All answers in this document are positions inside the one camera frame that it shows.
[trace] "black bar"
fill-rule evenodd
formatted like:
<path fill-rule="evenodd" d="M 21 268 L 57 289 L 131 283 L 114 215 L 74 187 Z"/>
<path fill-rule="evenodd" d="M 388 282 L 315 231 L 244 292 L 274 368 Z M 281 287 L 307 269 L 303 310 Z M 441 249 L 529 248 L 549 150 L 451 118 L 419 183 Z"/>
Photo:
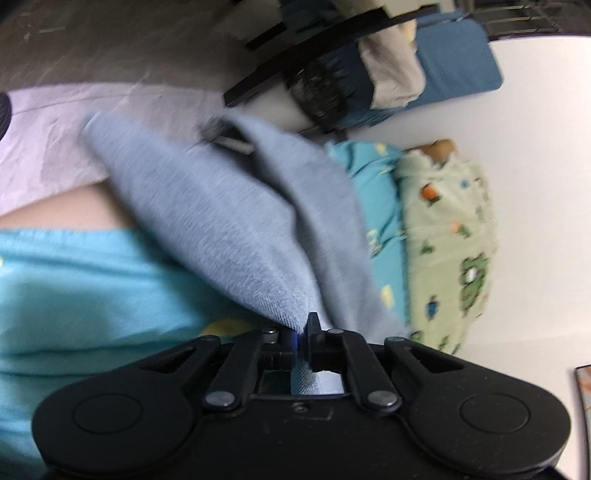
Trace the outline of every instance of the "black bar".
<path fill-rule="evenodd" d="M 285 30 L 287 30 L 285 24 L 283 22 L 278 23 L 277 25 L 271 27 L 269 30 L 261 33 L 258 37 L 253 38 L 250 42 L 246 44 L 246 48 L 250 51 L 254 51 L 258 48 L 261 48 L 265 43 L 281 35 Z"/>
<path fill-rule="evenodd" d="M 224 94 L 225 104 L 230 107 L 239 105 L 264 89 L 280 73 L 297 72 L 312 60 L 362 37 L 438 12 L 438 5 L 427 5 L 390 18 L 383 8 L 377 8 L 348 18 L 263 62 L 253 73 Z"/>

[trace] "white cloth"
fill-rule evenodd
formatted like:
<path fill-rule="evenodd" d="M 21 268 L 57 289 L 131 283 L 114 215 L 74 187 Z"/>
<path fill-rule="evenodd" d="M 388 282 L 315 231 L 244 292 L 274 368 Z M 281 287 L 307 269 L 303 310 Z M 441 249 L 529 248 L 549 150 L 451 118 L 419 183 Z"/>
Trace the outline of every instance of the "white cloth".
<path fill-rule="evenodd" d="M 359 40 L 359 53 L 374 84 L 372 108 L 404 107 L 425 89 L 425 73 L 409 42 L 408 28 L 396 25 Z"/>
<path fill-rule="evenodd" d="M 8 92 L 12 121 L 0 142 L 0 215 L 104 180 L 78 142 L 89 112 L 134 118 L 168 140 L 198 142 L 197 125 L 223 109 L 219 92 L 138 83 L 79 83 Z"/>

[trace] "black plastic mount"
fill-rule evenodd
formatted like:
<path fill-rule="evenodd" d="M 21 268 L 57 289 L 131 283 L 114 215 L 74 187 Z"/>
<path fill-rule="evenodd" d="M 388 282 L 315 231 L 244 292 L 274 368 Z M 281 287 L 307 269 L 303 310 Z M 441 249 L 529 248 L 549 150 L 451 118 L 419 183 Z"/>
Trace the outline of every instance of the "black plastic mount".
<path fill-rule="evenodd" d="M 4 92 L 0 92 L 0 140 L 6 135 L 11 119 L 12 104 L 10 97 Z"/>
<path fill-rule="evenodd" d="M 570 419 L 546 390 L 411 342 L 322 331 L 199 337 L 49 396 L 47 479 L 561 479 Z M 297 355 L 342 395 L 262 394 Z"/>

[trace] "light blue fabric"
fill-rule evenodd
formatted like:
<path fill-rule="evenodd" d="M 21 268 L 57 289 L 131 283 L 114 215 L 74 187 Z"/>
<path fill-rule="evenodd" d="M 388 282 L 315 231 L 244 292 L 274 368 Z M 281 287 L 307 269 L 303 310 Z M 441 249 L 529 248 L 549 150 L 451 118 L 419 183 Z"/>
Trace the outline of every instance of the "light blue fabric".
<path fill-rule="evenodd" d="M 190 340 L 215 320 L 267 324 L 138 230 L 0 231 L 0 258 L 1 480 L 43 471 L 30 420 L 53 391 Z"/>
<path fill-rule="evenodd" d="M 329 142 L 326 149 L 355 185 L 372 255 L 372 278 L 382 301 L 408 323 L 402 204 L 391 174 L 402 151 L 381 142 L 358 141 Z"/>

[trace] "teal patterned fabric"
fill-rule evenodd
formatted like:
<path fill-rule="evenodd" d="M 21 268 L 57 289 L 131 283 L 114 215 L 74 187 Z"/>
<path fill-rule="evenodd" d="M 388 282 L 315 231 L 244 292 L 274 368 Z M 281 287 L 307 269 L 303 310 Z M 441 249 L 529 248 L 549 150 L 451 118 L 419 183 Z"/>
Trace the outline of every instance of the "teal patterned fabric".
<path fill-rule="evenodd" d="M 347 169 L 355 185 L 365 217 L 372 276 L 382 301 L 408 323 L 402 203 L 391 173 L 402 151 L 381 142 L 351 140 L 329 142 L 326 150 Z"/>

